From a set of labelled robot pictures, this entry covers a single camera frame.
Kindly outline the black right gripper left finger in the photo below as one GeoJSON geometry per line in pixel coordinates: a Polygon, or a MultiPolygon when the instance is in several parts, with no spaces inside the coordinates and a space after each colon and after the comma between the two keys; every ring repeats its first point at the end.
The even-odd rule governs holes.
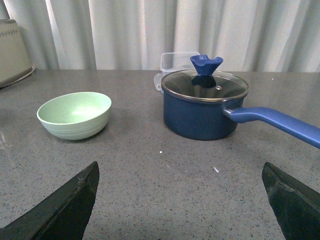
{"type": "Polygon", "coordinates": [[[96,161],[30,211],[1,228],[2,240],[81,240],[96,201],[96,161]]]}

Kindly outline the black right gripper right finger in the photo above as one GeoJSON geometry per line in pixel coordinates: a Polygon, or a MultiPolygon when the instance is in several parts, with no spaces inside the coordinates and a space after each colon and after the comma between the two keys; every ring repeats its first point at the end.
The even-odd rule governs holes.
{"type": "Polygon", "coordinates": [[[262,170],[269,204],[287,240],[320,238],[320,194],[270,162],[262,170]]]}

